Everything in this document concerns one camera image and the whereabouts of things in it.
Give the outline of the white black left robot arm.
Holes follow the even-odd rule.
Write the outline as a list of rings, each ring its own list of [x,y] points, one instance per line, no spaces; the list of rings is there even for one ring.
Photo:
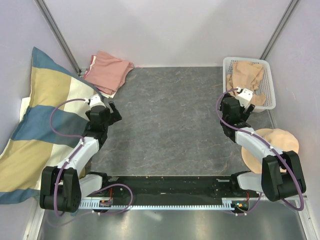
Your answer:
[[[122,120],[113,101],[106,106],[97,94],[83,99],[89,105],[86,116],[89,119],[76,147],[55,166],[46,166],[41,174],[39,206],[53,210],[57,216],[64,212],[74,213],[83,198],[93,192],[99,197],[110,191],[107,174],[92,172],[80,177],[88,161],[103,146],[108,138],[108,128]]]

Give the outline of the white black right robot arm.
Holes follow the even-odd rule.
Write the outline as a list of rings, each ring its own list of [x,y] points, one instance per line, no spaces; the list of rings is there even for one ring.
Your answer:
[[[224,134],[261,163],[261,173],[243,171],[233,174],[235,181],[229,184],[230,193],[240,197],[247,190],[256,191],[271,202],[293,196],[302,199],[306,182],[298,154],[273,146],[251,128],[246,120],[254,106],[244,108],[238,99],[227,93],[219,97],[216,108]]]

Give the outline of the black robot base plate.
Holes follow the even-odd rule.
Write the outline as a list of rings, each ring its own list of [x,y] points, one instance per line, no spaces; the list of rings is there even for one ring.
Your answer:
[[[222,199],[248,201],[258,197],[252,190],[236,188],[229,175],[220,176],[112,176],[109,189],[90,197],[116,204],[218,204]]]

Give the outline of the beige t shirt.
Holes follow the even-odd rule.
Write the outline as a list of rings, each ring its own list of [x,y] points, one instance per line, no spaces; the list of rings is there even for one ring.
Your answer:
[[[226,76],[226,89],[240,87],[254,92],[258,90],[264,76],[264,66],[260,63],[237,61],[232,63],[232,74]]]

